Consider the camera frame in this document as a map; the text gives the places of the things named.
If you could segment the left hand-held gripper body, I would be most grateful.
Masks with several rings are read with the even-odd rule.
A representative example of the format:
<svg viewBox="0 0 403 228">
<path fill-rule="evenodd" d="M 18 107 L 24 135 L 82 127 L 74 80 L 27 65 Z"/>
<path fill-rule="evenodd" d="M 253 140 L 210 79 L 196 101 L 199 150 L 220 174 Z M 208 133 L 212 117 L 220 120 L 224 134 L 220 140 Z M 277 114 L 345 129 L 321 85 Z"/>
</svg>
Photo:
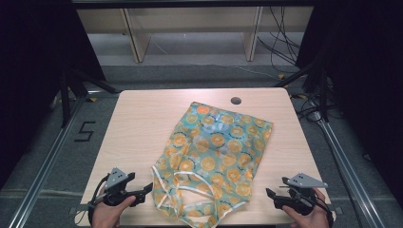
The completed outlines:
<svg viewBox="0 0 403 228">
<path fill-rule="evenodd" d="M 131 196 L 135 196 L 138 199 L 138 193 L 125 190 L 126 185 L 134 179 L 134 172 L 126 174 L 119 168 L 114 167 L 106 180 L 103 202 L 108 206 L 117 206 Z"/>
</svg>

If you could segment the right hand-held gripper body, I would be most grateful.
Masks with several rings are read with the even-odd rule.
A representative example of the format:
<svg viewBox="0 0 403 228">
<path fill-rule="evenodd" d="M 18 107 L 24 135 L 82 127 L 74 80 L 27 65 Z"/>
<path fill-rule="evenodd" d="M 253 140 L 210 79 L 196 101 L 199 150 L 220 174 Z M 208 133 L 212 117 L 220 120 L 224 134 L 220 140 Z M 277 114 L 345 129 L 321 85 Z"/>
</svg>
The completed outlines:
<svg viewBox="0 0 403 228">
<path fill-rule="evenodd" d="M 298 173 L 292 178 L 282 177 L 282 182 L 289 188 L 287 206 L 297 213 L 306 216 L 310 214 L 317 204 L 315 188 L 327 188 L 328 184 L 304 173 Z"/>
</svg>

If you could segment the orange-print teal tote bag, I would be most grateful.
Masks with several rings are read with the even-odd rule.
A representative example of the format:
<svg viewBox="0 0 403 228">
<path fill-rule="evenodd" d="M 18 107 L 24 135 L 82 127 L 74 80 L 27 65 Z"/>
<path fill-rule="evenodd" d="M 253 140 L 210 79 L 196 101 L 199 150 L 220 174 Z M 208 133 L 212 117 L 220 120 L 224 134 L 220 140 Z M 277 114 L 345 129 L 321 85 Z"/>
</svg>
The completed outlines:
<svg viewBox="0 0 403 228">
<path fill-rule="evenodd" d="M 155 207 L 191 228 L 216 228 L 250 201 L 273 124 L 192 103 L 152 166 Z"/>
</svg>

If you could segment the person's right hand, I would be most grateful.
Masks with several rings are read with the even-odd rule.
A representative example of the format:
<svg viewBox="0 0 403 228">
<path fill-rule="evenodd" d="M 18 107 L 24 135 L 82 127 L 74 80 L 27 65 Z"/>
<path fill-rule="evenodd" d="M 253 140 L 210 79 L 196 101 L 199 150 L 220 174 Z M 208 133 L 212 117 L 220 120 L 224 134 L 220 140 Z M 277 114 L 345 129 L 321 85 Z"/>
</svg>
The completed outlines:
<svg viewBox="0 0 403 228">
<path fill-rule="evenodd" d="M 327 212 L 317 205 L 307 216 L 297 213 L 287 205 L 284 205 L 282 210 L 294 220 L 290 228 L 330 228 Z"/>
</svg>

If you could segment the person's left hand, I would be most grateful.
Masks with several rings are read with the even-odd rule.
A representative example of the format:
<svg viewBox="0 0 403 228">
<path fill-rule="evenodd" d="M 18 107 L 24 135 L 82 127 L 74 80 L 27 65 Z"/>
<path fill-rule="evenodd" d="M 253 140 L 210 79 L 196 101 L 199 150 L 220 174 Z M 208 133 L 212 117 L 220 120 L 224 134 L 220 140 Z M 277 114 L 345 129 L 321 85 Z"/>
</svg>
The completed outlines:
<svg viewBox="0 0 403 228">
<path fill-rule="evenodd" d="M 130 196 L 117 206 L 108 206 L 100 202 L 94 209 L 92 216 L 92 228 L 120 228 L 120 216 L 128 208 L 136 197 Z"/>
</svg>

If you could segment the black metal stand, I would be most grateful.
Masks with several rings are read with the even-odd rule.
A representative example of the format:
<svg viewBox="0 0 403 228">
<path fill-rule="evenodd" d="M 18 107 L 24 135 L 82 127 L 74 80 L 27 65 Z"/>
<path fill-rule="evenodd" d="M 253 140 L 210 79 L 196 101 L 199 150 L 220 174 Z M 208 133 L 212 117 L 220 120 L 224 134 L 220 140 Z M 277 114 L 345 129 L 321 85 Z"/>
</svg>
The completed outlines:
<svg viewBox="0 0 403 228">
<path fill-rule="evenodd" d="M 304 92 L 312 93 L 316 89 L 319 93 L 319 105 L 317 106 L 320 117 L 323 121 L 328 122 L 327 115 L 327 74 L 324 65 L 320 60 L 315 60 L 307 66 L 303 67 L 296 73 L 285 80 L 275 84 L 275 87 L 285 87 L 297 80 L 301 76 L 306 75 L 305 82 L 302 86 Z"/>
<path fill-rule="evenodd" d="M 84 82 L 90 82 L 112 94 L 121 93 L 120 89 L 114 88 L 103 81 L 95 79 L 85 74 L 82 70 L 74 68 L 65 69 L 60 77 L 60 92 L 63 108 L 62 127 L 65 127 L 71 119 L 69 92 L 72 91 L 77 98 L 85 98 L 88 94 L 88 90 L 85 88 Z"/>
</svg>

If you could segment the black curtain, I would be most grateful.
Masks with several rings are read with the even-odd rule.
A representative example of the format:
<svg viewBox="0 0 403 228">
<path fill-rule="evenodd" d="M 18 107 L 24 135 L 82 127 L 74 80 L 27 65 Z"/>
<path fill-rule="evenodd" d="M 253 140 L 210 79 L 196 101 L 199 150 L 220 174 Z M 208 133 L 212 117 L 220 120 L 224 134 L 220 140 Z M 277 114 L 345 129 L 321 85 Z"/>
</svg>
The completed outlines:
<svg viewBox="0 0 403 228">
<path fill-rule="evenodd" d="M 403 0 L 327 0 L 315 6 L 297 66 L 331 36 L 326 71 L 351 127 L 403 206 Z"/>
<path fill-rule="evenodd" d="M 0 0 L 0 188 L 27 151 L 66 68 L 105 77 L 72 0 Z"/>
</svg>

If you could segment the light wooden shelf unit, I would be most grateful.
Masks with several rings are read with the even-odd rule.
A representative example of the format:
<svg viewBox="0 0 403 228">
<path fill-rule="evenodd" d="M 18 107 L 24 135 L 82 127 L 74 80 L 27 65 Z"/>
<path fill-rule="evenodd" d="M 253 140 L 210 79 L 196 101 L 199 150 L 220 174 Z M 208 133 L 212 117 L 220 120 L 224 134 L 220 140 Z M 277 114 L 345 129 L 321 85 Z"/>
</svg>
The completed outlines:
<svg viewBox="0 0 403 228">
<path fill-rule="evenodd" d="M 78 15 L 88 33 L 126 34 L 137 63 L 144 60 L 152 34 L 178 32 L 238 32 L 251 62 L 259 33 L 276 30 L 280 21 L 289 32 L 303 32 L 312 11 L 311 7 L 80 9 Z"/>
</svg>

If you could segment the aluminium frame rail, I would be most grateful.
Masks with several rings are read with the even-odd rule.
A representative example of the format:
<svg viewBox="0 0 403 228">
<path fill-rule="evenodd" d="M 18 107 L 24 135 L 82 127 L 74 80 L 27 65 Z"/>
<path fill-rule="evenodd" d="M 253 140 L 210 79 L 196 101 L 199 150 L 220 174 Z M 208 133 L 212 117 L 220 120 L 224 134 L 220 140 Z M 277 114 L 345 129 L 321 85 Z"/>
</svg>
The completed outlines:
<svg viewBox="0 0 403 228">
<path fill-rule="evenodd" d="M 32 208 L 39 198 L 41 189 L 48 179 L 49 173 L 57 160 L 59 153 L 65 144 L 67 134 L 70 132 L 71 126 L 74 124 L 77 113 L 85 102 L 85 98 L 77 98 L 72 110 L 69 112 L 70 118 L 64 123 L 59 131 L 48 155 L 42 163 L 38 173 L 36 174 L 30 188 L 24 195 L 20 205 L 11 218 L 8 228 L 24 228 Z"/>
<path fill-rule="evenodd" d="M 348 157 L 346 156 L 336 134 L 329 123 L 320 120 L 319 126 L 324 130 L 325 137 L 329 140 L 336 164 L 347 181 L 355 200 L 361 208 L 363 215 L 369 223 L 370 228 L 386 228 L 385 223 L 380 217 L 374 202 L 371 200 L 370 195 L 365 190 L 358 175 L 352 167 Z"/>
</svg>

